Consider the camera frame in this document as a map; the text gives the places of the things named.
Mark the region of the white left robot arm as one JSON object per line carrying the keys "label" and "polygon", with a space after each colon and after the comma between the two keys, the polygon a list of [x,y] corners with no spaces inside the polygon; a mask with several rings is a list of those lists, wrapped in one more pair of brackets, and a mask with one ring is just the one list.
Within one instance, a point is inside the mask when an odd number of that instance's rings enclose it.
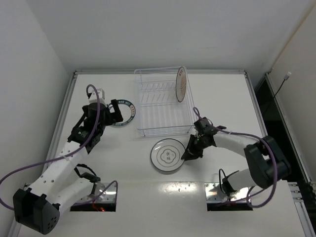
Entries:
{"label": "white left robot arm", "polygon": [[93,202],[106,191],[100,189],[101,179],[87,172],[62,188],[69,174],[101,140],[106,126],[123,120],[116,99],[110,106],[90,101],[82,110],[83,115],[73,127],[60,157],[51,159],[35,182],[26,189],[18,189],[13,196],[15,220],[43,235],[55,228],[65,211],[81,205],[81,199],[89,197]]}

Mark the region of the white plate black rim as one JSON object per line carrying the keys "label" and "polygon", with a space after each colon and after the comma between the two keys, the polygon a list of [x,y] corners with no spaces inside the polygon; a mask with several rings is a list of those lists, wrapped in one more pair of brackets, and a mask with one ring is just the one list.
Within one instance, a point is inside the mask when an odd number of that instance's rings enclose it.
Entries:
{"label": "white plate black rim", "polygon": [[153,167],[160,172],[175,172],[185,162],[181,159],[184,152],[185,147],[179,140],[172,138],[162,139],[152,147],[150,161]]}

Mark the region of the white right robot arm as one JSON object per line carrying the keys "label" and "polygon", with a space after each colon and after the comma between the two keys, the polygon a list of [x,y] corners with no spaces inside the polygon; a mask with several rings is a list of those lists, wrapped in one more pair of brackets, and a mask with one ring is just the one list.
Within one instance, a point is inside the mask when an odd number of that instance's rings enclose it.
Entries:
{"label": "white right robot arm", "polygon": [[263,138],[252,134],[226,131],[226,127],[214,127],[206,117],[194,123],[196,134],[191,135],[183,161],[203,157],[208,147],[224,148],[246,159],[248,168],[235,171],[221,181],[223,193],[229,195],[245,188],[258,186],[266,189],[291,174],[292,168],[281,148],[271,136]]}

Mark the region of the orange sunburst plate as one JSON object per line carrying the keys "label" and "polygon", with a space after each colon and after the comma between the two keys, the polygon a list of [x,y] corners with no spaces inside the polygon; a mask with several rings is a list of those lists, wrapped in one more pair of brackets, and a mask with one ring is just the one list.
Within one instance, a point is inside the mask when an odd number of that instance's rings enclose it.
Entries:
{"label": "orange sunburst plate", "polygon": [[185,98],[186,88],[187,88],[187,70],[185,67],[181,66],[178,69],[178,72],[176,75],[176,85],[175,85],[176,98],[179,103],[181,103]]}

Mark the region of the white plate green rim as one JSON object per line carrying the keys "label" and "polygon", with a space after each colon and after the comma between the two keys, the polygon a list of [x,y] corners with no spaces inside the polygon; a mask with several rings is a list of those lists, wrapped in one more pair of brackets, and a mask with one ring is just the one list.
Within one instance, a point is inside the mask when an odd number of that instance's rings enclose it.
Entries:
{"label": "white plate green rim", "polygon": [[121,115],[123,117],[122,122],[117,122],[112,125],[115,128],[122,128],[124,126],[129,125],[136,116],[136,107],[132,102],[125,99],[118,100],[118,107],[121,111]]}

